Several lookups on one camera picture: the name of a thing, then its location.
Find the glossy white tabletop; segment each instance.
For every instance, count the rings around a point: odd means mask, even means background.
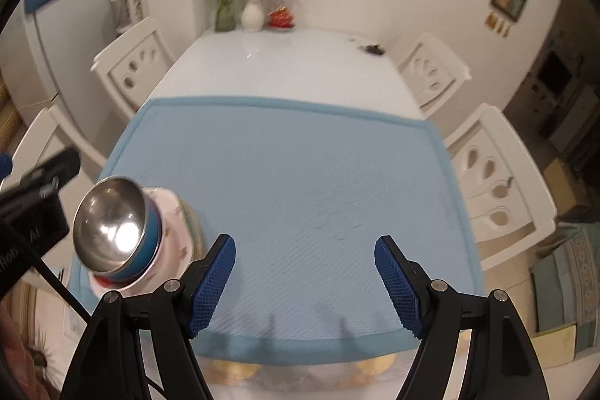
[[[391,59],[365,53],[361,44],[317,29],[210,33],[196,39],[150,98],[261,96],[423,119]]]

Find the stainless steel bowl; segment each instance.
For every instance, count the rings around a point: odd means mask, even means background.
[[[98,276],[115,281],[139,276],[160,242],[160,216],[128,178],[111,176],[83,198],[73,222],[77,256]]]

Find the framed picture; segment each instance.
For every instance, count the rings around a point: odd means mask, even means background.
[[[491,0],[491,5],[517,22],[523,13],[526,2],[527,0]]]

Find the blue textured pad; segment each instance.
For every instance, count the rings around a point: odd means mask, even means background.
[[[419,299],[382,238],[375,243],[375,266],[403,327],[418,337],[423,328]]]
[[[432,279],[482,291],[451,163],[425,121],[284,100],[150,100],[111,174],[176,191],[207,247],[235,240],[235,267],[193,341],[203,356],[299,365],[418,347],[373,262],[382,235]],[[74,262],[71,289],[93,307],[86,281]]]
[[[188,331],[192,337],[196,337],[199,331],[208,327],[211,322],[234,263],[235,242],[228,237],[192,298],[191,319],[188,324]]]

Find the chair backrest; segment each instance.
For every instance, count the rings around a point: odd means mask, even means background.
[[[173,59],[154,19],[146,17],[95,58],[100,78],[124,121],[129,121],[163,79]]]
[[[462,139],[452,166],[476,241],[488,241],[533,223],[535,231],[498,255],[484,269],[506,261],[552,234],[557,211],[529,151],[497,107],[482,104],[446,140]]]
[[[469,66],[429,32],[419,36],[397,68],[427,117],[471,79]]]
[[[60,193],[65,217],[72,227],[77,207],[100,176],[106,158],[83,138],[58,107],[42,109],[38,113],[14,153],[13,171],[2,181],[0,190],[18,184],[25,173],[68,145],[76,146],[82,155],[82,169],[79,175],[73,178]],[[44,256],[44,261],[50,266],[68,269],[72,256],[73,239],[70,234]]]

